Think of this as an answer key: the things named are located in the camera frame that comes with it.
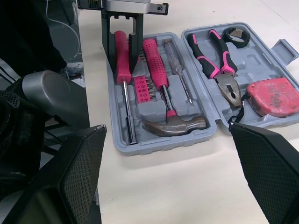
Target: mesh pad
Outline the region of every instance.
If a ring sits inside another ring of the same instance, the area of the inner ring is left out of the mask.
[[[84,224],[98,185],[103,139],[93,134],[84,141],[64,180],[64,194],[78,224]]]
[[[287,219],[298,209],[299,153],[281,135],[262,128],[234,124],[231,133],[248,186],[269,223],[295,223]]]

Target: pliers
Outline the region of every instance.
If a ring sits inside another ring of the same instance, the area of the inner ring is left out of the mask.
[[[211,29],[209,31],[209,38],[220,56],[220,69],[201,52],[195,34],[189,34],[187,41],[193,51],[193,55],[202,65],[202,71],[206,77],[216,80],[221,94],[234,108],[240,107],[242,104],[241,91],[237,81],[234,80],[234,75],[238,68],[230,58],[226,43],[216,30]]]

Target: tool kit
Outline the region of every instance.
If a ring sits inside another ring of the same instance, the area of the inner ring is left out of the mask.
[[[299,83],[285,68],[299,54],[284,39],[269,49],[244,23],[189,29],[182,38],[147,35],[132,73],[122,31],[115,43],[109,104],[114,145],[124,155],[203,142],[217,124],[229,134],[229,122],[299,122]]]

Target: white cable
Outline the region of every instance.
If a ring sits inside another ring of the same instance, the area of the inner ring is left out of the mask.
[[[69,77],[69,73],[68,73],[67,69],[65,68],[64,70],[65,70],[65,73],[66,73],[67,78],[70,79],[70,77]]]
[[[53,19],[50,19],[50,18],[48,17],[48,2],[49,2],[49,0],[46,0],[46,1],[47,1],[47,4],[46,4],[46,18],[47,18],[48,20],[50,20],[50,21],[58,22],[58,23],[60,23],[60,24],[63,24],[63,25],[65,25],[65,26],[67,26],[67,27],[70,28],[70,29],[74,32],[74,34],[76,35],[76,38],[77,38],[77,41],[78,41],[78,51],[77,51],[76,55],[74,56],[74,58],[77,57],[77,55],[80,54],[80,53],[79,53],[79,51],[80,51],[80,39],[79,39],[79,37],[78,37],[78,34],[76,33],[76,31],[75,31],[72,27],[70,27],[69,25],[65,24],[64,22],[57,21],[57,20],[53,20]]]

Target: hammer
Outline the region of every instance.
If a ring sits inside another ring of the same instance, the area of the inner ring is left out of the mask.
[[[194,117],[189,121],[182,120],[171,104],[171,99],[167,91],[168,80],[165,67],[159,55],[155,40],[145,40],[142,44],[146,55],[151,78],[155,86],[160,90],[163,100],[166,104],[166,124],[159,124],[143,120],[143,128],[155,135],[161,137],[180,136],[189,134],[193,130],[205,129],[206,120],[202,116]]]

